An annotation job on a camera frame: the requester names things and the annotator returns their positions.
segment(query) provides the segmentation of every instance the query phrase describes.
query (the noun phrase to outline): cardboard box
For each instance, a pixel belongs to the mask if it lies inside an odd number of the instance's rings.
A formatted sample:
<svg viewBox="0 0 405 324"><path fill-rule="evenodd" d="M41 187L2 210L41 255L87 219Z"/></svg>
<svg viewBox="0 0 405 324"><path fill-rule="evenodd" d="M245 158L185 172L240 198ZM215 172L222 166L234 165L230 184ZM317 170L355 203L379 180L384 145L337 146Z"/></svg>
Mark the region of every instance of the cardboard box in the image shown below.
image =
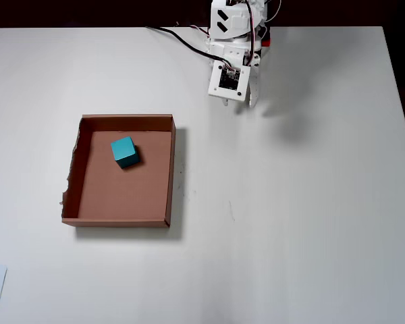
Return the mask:
<svg viewBox="0 0 405 324"><path fill-rule="evenodd" d="M126 136L141 161L121 169L111 142ZM175 141L172 115L84 115L63 193L62 222L169 227Z"/></svg>

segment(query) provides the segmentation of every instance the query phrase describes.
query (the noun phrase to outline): teal block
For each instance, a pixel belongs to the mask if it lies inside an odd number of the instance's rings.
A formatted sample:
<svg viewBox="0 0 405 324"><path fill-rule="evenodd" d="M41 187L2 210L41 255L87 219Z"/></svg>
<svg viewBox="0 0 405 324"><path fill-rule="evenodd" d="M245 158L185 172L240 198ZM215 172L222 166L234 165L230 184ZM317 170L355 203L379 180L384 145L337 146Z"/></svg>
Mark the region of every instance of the teal block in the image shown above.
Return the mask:
<svg viewBox="0 0 405 324"><path fill-rule="evenodd" d="M111 148L113 149L115 162L122 169L140 161L134 142L129 136L112 142Z"/></svg>

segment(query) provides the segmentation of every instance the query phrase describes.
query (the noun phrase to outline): black cable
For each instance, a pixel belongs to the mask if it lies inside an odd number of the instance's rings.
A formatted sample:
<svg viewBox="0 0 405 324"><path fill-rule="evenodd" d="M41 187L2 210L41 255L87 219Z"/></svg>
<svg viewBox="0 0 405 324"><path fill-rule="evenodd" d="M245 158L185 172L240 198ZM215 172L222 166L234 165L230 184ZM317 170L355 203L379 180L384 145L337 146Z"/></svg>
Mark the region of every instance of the black cable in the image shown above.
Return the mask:
<svg viewBox="0 0 405 324"><path fill-rule="evenodd" d="M248 6L249 10L249 21L250 21L250 55L248 58L248 63L246 64L247 66L250 65L250 62L252 61L252 58L254 56L254 45L255 45L255 27L254 27L254 15L252 13L252 8L250 7L249 1L244 0L246 5Z"/></svg>
<svg viewBox="0 0 405 324"><path fill-rule="evenodd" d="M203 51L200 51L199 49L196 49L196 48L193 47L192 45L189 45L187 42L185 42L182 37L178 36L178 35L177 35L175 32L173 32L172 30L165 29L165 28L162 28L162 27L147 27L147 28L152 28L152 29L155 29L155 30L160 30L161 32L168 32L168 33L170 33L171 35L173 35L174 37L176 37L183 45L185 45L186 47L188 47L190 50L194 51L195 53L198 53L199 55L208 57L209 59L216 59L217 61L222 61L222 62L224 62L226 65L228 65L229 68L232 68L232 64L231 64L229 61L227 61L226 59L224 59L224 58L222 58L222 57L219 57L219 56L216 56L216 55L208 54L208 53L205 53L205 52L203 52Z"/></svg>

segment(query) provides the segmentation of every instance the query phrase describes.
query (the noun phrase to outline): table surface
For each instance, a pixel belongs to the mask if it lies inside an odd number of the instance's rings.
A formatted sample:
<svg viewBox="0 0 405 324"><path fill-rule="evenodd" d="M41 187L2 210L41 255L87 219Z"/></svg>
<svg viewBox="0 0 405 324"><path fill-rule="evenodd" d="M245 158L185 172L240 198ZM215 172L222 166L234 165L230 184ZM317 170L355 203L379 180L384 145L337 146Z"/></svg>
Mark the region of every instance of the table surface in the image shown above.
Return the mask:
<svg viewBox="0 0 405 324"><path fill-rule="evenodd" d="M405 120L382 29L274 28L261 67L258 105L224 107L169 35L0 30L0 324L405 323ZM170 229L61 223L84 113L173 114Z"/></svg>

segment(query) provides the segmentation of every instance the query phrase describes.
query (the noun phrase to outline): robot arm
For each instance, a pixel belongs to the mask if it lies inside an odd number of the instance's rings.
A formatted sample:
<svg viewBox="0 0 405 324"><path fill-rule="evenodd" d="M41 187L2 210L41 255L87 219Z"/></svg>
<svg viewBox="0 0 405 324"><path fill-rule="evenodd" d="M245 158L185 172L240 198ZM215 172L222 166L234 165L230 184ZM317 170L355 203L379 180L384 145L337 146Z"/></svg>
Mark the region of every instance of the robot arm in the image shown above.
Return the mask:
<svg viewBox="0 0 405 324"><path fill-rule="evenodd" d="M231 63L215 60L209 95L244 102L250 92L250 106L259 96L258 79L261 38L257 26L267 19L264 0L213 0L209 53Z"/></svg>

